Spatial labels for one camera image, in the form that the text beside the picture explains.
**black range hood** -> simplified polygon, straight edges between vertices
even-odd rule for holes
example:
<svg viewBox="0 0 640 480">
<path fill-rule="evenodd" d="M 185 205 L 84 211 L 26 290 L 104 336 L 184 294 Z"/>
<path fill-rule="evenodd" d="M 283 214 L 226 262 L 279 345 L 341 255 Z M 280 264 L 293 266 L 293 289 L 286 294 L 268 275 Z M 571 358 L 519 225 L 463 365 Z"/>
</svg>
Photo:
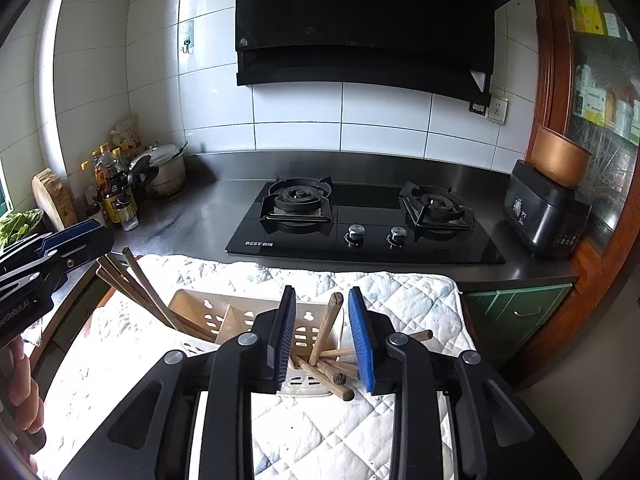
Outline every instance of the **black range hood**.
<svg viewBox="0 0 640 480">
<path fill-rule="evenodd" d="M 381 84 L 488 106 L 509 0 L 236 0 L 238 85 Z"/>
</svg>

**stove knob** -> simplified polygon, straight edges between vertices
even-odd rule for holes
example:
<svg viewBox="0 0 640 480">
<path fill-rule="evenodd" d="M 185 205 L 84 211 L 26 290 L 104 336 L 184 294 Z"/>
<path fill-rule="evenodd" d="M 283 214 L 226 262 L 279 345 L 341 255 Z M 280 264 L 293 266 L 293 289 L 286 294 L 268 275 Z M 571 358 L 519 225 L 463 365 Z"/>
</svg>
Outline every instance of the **stove knob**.
<svg viewBox="0 0 640 480">
<path fill-rule="evenodd" d="M 353 224 L 349 227 L 349 239 L 357 244 L 364 240 L 364 227 L 360 224 Z"/>
<path fill-rule="evenodd" d="M 404 227 L 392 227 L 391 228 L 391 241 L 401 245 L 406 240 L 406 229 Z"/>
</svg>

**pot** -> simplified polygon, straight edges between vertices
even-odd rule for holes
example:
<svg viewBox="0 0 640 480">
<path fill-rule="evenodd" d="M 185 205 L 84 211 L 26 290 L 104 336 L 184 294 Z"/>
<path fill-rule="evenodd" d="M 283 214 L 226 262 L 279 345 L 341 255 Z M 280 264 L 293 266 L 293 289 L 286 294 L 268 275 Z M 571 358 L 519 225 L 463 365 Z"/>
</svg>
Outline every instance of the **pot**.
<svg viewBox="0 0 640 480">
<path fill-rule="evenodd" d="M 591 153 L 541 124 L 533 143 L 531 162 L 554 182 L 576 189 L 584 180 Z"/>
<path fill-rule="evenodd" d="M 179 150 L 175 144 L 165 144 L 141 153 L 130 164 L 133 183 L 144 187 L 151 198 L 164 198 L 180 191 L 187 184 L 183 149 L 184 146 Z"/>
</svg>

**glass cabinet door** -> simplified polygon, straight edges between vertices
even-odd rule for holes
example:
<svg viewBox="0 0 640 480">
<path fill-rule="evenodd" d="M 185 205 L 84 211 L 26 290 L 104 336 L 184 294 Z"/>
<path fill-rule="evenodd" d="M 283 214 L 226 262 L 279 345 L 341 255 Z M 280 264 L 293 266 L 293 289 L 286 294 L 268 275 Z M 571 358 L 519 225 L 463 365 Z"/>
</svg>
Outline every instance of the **glass cabinet door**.
<svg viewBox="0 0 640 480">
<path fill-rule="evenodd" d="M 638 154 L 638 48 L 608 0 L 568 4 L 574 92 L 566 135 L 593 154 L 578 194 L 592 206 L 586 236 L 602 252 L 625 205 Z"/>
</svg>

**countertop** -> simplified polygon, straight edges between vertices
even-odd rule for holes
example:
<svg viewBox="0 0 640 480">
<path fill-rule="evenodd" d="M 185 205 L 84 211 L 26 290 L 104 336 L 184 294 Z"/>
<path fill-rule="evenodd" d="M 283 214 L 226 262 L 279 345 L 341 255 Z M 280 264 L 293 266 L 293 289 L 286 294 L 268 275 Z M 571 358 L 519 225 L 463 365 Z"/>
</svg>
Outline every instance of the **countertop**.
<svg viewBox="0 0 640 480">
<path fill-rule="evenodd" d="M 443 274 L 455 280 L 463 292 L 573 283 L 578 279 L 578 273 L 568 259 L 531 256 L 504 220 L 501 200 L 477 195 L 463 195 L 462 199 L 474 209 L 476 220 L 504 256 L 506 263 L 503 265 L 346 264 L 226 254 L 229 238 L 265 182 L 223 180 L 210 184 L 192 183 L 172 202 L 143 202 L 139 227 L 130 232 L 114 228 L 114 250 L 121 251 L 124 246 L 129 246 L 134 254 L 184 254 L 222 263 L 255 261 L 267 267 L 284 269 Z"/>
</svg>

